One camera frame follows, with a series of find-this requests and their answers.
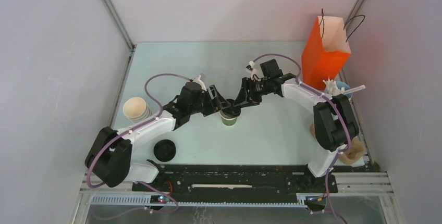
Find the wall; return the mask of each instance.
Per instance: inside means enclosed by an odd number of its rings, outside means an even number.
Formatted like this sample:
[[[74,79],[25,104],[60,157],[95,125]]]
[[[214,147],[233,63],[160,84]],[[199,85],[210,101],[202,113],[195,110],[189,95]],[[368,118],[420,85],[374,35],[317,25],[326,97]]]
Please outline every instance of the wall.
[[[409,224],[440,223],[442,3],[367,0],[346,75],[372,152]]]
[[[112,0],[135,42],[305,41],[314,16],[356,0]]]
[[[2,223],[67,223],[128,50],[101,0],[0,0]]]

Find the bag handle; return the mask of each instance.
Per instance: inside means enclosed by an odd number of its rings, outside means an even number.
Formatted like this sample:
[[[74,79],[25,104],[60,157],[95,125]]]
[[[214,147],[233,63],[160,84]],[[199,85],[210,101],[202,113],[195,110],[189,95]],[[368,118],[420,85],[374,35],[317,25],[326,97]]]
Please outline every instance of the bag handle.
[[[362,22],[365,20],[365,15],[357,15],[357,16],[354,16],[354,17],[352,17],[352,18],[350,18],[350,19],[348,19],[347,20],[347,22],[344,24],[344,28],[343,29],[345,29],[345,27],[347,26],[347,24],[351,21],[351,20],[353,20],[354,18],[356,18],[356,17],[362,17],[362,20],[361,20],[361,22],[358,24],[358,26],[356,26],[356,28],[350,33],[350,35],[347,37],[347,39],[346,39],[346,42],[348,41],[348,38],[350,38],[351,37],[351,35],[359,28],[359,26],[361,26],[361,24],[362,24]]]
[[[322,37],[324,36],[324,25],[325,25],[325,23],[324,23],[324,9],[323,8],[321,9],[321,15],[322,15],[322,19],[319,22],[319,26],[321,26],[321,23],[322,23],[322,35],[321,35],[321,39],[322,39]]]

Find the gift bag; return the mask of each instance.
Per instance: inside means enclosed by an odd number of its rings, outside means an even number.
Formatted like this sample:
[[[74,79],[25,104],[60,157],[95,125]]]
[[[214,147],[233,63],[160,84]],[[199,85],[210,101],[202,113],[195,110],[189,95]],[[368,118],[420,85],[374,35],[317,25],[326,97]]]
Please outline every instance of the gift bag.
[[[340,17],[318,16],[313,24],[307,45],[302,53],[302,81],[317,90],[325,89],[323,80],[329,77],[333,79],[342,69],[351,50],[348,44],[348,22],[356,17],[363,17],[359,25],[364,21],[364,15],[350,18],[346,23]]]

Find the light blue tabletop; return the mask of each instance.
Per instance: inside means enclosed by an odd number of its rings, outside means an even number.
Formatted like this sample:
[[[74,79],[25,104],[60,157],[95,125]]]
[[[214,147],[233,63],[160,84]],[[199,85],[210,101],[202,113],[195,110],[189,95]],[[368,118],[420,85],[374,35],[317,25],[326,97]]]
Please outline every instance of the light blue tabletop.
[[[114,129],[132,122],[122,113],[125,101],[139,96],[146,100],[152,112],[158,106],[144,92],[148,78],[159,73],[176,73],[194,78],[204,73],[207,86],[214,84],[224,98],[236,98],[241,79],[248,75],[246,65],[254,58],[277,53],[292,57],[299,63],[305,42],[196,42],[139,43],[137,45]],[[284,73],[297,74],[297,67],[288,60],[275,58]],[[160,77],[149,84],[149,92],[163,105],[179,94],[185,80]],[[177,154],[168,163],[208,165],[305,165],[317,145],[310,135],[313,115],[296,101],[278,95],[266,95],[263,103],[244,108],[237,123],[227,127],[219,114],[203,117],[193,115],[190,121],[171,133],[159,136],[134,152],[136,159],[152,159],[153,146],[162,139],[175,142]],[[364,165],[360,159],[355,165]]]

